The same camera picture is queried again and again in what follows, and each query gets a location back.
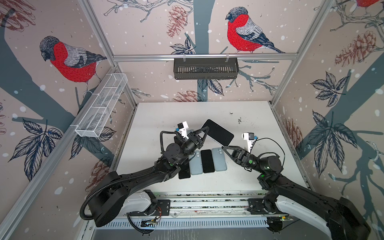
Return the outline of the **pale green phone case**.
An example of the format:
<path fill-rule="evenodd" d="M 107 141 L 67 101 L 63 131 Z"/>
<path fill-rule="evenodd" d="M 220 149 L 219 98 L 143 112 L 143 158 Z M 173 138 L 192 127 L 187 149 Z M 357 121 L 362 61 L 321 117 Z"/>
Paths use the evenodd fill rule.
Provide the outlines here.
<path fill-rule="evenodd" d="M 201 152 L 194 151 L 194 153 L 189 156 L 189 160 L 190 174 L 192 176 L 201 175 L 203 173 Z"/>

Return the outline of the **phone with black screen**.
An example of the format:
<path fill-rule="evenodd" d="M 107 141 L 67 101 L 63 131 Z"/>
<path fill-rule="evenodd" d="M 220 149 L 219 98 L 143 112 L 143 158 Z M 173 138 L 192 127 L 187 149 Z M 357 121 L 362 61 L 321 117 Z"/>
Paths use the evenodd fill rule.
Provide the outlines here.
<path fill-rule="evenodd" d="M 181 169 L 178 173 L 178 177 L 180 180 L 182 179 L 189 179 L 191 177 L 190 169 Z"/>

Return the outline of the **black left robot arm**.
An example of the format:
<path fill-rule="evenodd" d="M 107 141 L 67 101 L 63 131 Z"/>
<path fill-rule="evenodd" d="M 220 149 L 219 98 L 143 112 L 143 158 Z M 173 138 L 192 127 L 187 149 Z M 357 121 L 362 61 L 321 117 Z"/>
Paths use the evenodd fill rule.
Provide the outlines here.
<path fill-rule="evenodd" d="M 150 168 L 118 175 L 116 171 L 108 173 L 89 193 L 80 208 L 80 218 L 93 220 L 97 227 L 102 227 L 115 219 L 125 200 L 132 194 L 150 185 L 162 183 L 174 178 L 181 166 L 188 163 L 189 157 L 205 143 L 209 127 L 190 132 L 179 143 L 171 143 L 164 148 L 163 135 L 175 135 L 178 140 L 182 135 L 177 132 L 161 131 L 161 156 Z"/>

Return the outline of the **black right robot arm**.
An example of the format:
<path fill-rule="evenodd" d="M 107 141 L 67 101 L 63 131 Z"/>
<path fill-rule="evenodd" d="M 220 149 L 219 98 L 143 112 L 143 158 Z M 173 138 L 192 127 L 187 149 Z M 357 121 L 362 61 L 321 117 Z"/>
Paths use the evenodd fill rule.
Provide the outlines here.
<path fill-rule="evenodd" d="M 223 147 L 223 151 L 237 165 L 247 171 L 259 172 L 259 184 L 267 191 L 257 212 L 278 212 L 294 216 L 332 240 L 366 240 L 371 227 L 348 199 L 338 200 L 305 188 L 282 174 L 283 164 L 276 153 L 267 152 L 258 156 L 238 147 Z"/>

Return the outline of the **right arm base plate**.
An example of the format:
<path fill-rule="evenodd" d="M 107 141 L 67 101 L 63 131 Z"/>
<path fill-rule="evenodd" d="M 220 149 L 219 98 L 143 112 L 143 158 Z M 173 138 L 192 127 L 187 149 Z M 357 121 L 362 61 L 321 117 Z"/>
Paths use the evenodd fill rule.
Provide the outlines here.
<path fill-rule="evenodd" d="M 247 211 L 252 215 L 286 215 L 286 213 L 281 212 L 277 208 L 276 203 L 271 202 L 270 200 L 265 200 L 264 198 L 251 198 L 247 201 Z"/>

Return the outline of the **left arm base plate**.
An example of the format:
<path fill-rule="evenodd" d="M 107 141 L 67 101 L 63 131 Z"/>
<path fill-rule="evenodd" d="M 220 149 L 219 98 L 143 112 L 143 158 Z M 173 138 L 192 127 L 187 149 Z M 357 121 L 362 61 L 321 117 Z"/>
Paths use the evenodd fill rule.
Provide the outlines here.
<path fill-rule="evenodd" d="M 152 203 L 144 212 L 130 212 L 130 217 L 169 216 L 171 208 L 170 200 L 158 200 Z"/>

